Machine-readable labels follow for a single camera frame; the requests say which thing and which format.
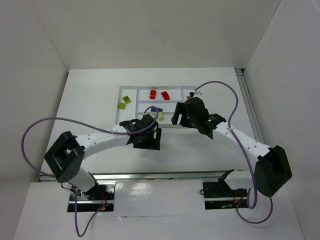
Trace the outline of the lime green square lego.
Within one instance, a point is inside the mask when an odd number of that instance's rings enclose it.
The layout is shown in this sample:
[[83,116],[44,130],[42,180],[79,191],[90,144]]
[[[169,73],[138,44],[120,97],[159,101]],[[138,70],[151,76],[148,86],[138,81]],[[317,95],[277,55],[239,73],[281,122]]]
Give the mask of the lime green square lego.
[[120,102],[117,107],[118,107],[118,109],[124,110],[126,107],[126,104],[123,102]]

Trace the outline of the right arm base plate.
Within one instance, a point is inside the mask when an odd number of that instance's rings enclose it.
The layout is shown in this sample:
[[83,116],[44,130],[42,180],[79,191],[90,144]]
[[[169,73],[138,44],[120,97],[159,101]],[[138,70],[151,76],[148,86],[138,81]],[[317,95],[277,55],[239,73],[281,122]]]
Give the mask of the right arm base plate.
[[246,189],[232,190],[222,186],[219,182],[203,182],[199,194],[204,197],[206,210],[248,208]]

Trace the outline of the pale green long lego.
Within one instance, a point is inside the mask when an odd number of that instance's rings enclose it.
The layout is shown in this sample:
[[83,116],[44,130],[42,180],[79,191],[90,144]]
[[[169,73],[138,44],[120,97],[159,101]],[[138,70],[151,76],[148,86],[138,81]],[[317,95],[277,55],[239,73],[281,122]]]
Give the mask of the pale green long lego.
[[159,112],[159,113],[158,113],[158,120],[159,120],[159,121],[163,121],[163,120],[164,120],[164,115],[163,115],[162,112]]

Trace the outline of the purple lego brick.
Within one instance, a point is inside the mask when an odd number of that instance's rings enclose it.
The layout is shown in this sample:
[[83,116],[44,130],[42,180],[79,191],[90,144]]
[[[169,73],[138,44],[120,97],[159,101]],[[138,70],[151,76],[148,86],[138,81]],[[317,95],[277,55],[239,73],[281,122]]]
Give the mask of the purple lego brick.
[[163,112],[163,109],[162,108],[159,108],[159,107],[152,107],[151,112]]

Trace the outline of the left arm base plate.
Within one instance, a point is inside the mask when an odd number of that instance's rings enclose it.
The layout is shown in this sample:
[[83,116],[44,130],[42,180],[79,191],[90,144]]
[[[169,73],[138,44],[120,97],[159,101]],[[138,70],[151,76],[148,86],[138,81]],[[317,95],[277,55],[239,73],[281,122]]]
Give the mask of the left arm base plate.
[[94,196],[84,194],[81,190],[76,190],[76,195],[71,190],[67,205],[67,212],[73,213],[75,211],[75,198],[77,198],[77,212],[78,213],[94,213],[100,209],[100,212],[113,212],[115,187],[114,182],[101,184],[100,189]]

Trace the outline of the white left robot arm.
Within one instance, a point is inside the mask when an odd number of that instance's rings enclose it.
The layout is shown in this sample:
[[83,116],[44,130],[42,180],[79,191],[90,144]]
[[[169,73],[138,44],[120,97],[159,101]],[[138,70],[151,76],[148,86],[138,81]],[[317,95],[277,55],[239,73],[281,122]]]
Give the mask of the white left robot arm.
[[99,152],[127,145],[158,151],[161,135],[158,122],[146,114],[142,119],[122,121],[107,132],[84,135],[63,132],[46,152],[44,159],[59,183],[69,183],[88,199],[97,200],[104,188],[89,171],[82,168],[83,160]]

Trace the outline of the lime green curved lego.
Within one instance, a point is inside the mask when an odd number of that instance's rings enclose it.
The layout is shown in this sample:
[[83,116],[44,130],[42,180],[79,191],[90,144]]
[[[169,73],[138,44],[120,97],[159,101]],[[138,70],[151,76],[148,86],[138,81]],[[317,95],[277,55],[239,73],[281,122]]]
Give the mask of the lime green curved lego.
[[125,102],[125,104],[129,104],[131,102],[131,99],[127,95],[123,96],[122,99]]

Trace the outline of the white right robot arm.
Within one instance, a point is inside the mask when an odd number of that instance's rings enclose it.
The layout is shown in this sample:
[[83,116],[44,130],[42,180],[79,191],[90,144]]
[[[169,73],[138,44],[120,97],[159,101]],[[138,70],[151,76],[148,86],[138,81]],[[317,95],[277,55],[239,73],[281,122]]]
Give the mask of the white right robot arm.
[[237,130],[224,117],[210,114],[198,97],[178,102],[171,122],[197,129],[200,134],[224,144],[240,156],[248,157],[251,171],[233,170],[223,177],[232,190],[255,187],[262,195],[272,197],[292,178],[286,151],[281,146],[268,146]]

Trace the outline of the red curved lego brick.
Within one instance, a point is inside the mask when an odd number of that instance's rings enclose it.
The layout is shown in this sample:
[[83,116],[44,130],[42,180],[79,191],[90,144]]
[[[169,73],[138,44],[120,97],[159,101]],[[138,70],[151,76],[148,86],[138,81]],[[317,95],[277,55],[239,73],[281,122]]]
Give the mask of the red curved lego brick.
[[162,91],[160,94],[165,101],[170,100],[170,96],[167,91]]

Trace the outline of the red lego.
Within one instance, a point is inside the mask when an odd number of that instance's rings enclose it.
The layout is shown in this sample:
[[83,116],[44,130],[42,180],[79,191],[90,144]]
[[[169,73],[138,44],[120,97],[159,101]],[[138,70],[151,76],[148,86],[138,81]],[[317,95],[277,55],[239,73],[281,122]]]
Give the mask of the red lego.
[[150,93],[149,93],[149,98],[150,98],[151,100],[155,100],[155,99],[156,99],[156,95],[157,95],[157,91],[154,90],[154,89],[151,89],[151,90],[150,90]]

